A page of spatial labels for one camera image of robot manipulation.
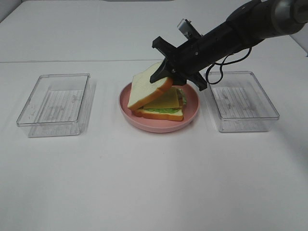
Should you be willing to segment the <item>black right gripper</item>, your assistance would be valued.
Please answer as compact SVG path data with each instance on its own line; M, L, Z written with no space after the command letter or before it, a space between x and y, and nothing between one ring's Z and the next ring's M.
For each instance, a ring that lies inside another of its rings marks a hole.
M173 80L173 85L184 86L189 80L200 91L207 88L206 80L199 73L202 68L194 66L193 61L199 57L199 53L190 40L176 48L163 38L157 37L153 40L152 47L160 51L165 58L149 67L150 83L167 77Z

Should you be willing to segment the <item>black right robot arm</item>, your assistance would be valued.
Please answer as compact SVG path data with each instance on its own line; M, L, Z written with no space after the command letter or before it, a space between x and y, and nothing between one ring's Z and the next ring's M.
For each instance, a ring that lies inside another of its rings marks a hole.
M174 85L193 82L199 90L210 84L209 70L215 65L227 65L226 58L272 37L291 35L308 22L306 0L251 0L236 9L224 23L201 35L187 19L178 24L187 41L175 47L157 37L152 47L164 55L159 68L151 75L150 83L164 77ZM205 77L199 73L207 68Z

